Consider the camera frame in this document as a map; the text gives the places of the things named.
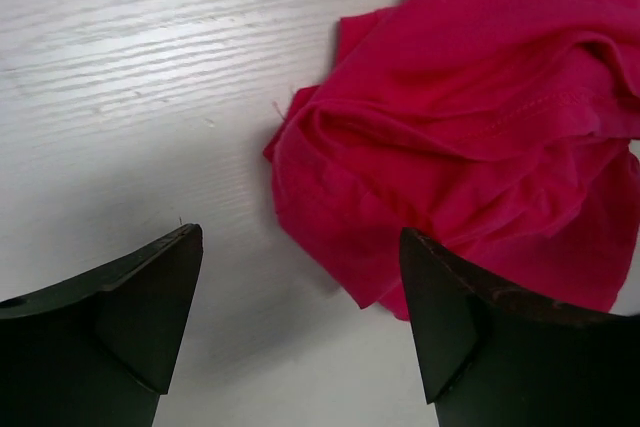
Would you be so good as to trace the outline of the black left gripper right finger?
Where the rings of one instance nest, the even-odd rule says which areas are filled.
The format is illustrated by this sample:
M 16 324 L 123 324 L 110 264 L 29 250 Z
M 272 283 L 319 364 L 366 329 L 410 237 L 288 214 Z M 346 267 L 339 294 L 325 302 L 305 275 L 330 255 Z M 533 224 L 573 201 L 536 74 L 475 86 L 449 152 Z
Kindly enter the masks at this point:
M 635 426 L 639 319 L 534 293 L 420 231 L 400 269 L 425 398 L 442 426 Z

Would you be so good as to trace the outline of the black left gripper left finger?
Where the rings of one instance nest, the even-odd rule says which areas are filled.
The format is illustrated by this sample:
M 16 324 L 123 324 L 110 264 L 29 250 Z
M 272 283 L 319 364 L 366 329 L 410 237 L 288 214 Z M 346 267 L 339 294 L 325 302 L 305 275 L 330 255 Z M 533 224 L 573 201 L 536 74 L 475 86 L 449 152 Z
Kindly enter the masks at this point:
M 186 224 L 1 303 L 4 426 L 150 426 L 167 394 L 203 258 Z

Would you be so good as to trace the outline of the red t shirt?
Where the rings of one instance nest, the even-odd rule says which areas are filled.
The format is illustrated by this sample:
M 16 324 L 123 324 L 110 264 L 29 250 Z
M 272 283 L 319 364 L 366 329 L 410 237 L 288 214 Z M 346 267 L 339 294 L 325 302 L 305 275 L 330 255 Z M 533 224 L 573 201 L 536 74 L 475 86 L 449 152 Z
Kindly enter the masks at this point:
M 639 0 L 402 0 L 338 25 L 335 64 L 266 146 L 282 228 L 363 308 L 408 316 L 412 227 L 608 311 L 639 228 Z

